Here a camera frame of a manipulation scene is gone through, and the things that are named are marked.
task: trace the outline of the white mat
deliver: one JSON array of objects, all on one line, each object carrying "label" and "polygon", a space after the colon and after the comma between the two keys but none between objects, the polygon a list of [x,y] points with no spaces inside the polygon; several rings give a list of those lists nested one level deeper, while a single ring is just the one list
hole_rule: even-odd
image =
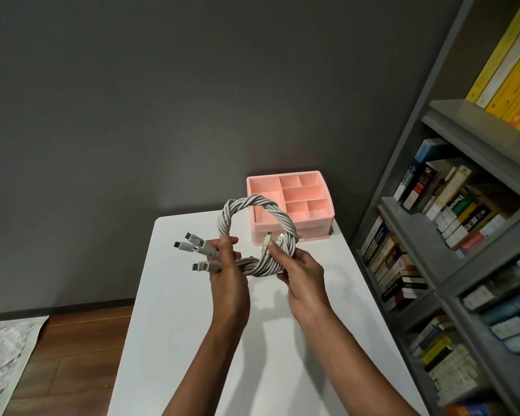
[{"label": "white mat", "polygon": [[0,416],[27,366],[48,317],[0,321]]}]

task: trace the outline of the brown wood floor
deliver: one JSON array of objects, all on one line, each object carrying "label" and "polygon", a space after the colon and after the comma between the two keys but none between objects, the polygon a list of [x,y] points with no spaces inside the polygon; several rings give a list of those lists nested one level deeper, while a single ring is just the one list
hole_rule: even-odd
[{"label": "brown wood floor", "polygon": [[50,317],[4,416],[105,416],[132,311]]}]

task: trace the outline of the white table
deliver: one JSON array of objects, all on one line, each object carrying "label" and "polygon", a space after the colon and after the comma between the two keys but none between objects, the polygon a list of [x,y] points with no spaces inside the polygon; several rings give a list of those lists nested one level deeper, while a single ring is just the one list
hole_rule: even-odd
[{"label": "white table", "polygon": [[[208,274],[192,272],[201,256],[173,248],[187,232],[216,238],[219,212],[159,218],[148,247],[109,416],[159,416],[191,363],[212,317]],[[248,213],[233,217],[236,251],[258,256]],[[422,415],[422,398],[368,289],[333,223],[323,241],[299,243],[326,269],[335,312],[392,385]],[[291,316],[286,286],[275,276],[249,278],[252,309],[217,414],[227,416],[346,414]]]}]

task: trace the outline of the person's left hand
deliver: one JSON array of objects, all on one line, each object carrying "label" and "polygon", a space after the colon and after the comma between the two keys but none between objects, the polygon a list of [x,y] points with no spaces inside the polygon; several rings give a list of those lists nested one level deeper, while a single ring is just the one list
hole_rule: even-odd
[{"label": "person's left hand", "polygon": [[220,252],[222,263],[221,271],[210,273],[214,329],[242,332],[248,322],[250,314],[248,280],[235,264],[235,259],[241,258],[241,253],[233,252],[233,244],[238,241],[237,237],[227,235],[207,241]]}]

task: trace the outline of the person's right hand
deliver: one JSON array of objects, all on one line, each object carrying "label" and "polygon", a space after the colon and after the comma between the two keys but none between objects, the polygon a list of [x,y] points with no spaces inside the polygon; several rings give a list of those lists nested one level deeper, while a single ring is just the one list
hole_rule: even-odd
[{"label": "person's right hand", "polygon": [[299,324],[331,311],[324,284],[324,268],[308,252],[297,248],[294,258],[291,258],[273,241],[268,244],[268,249],[273,259],[287,270],[287,274],[279,273],[277,277],[289,288],[289,308]]}]

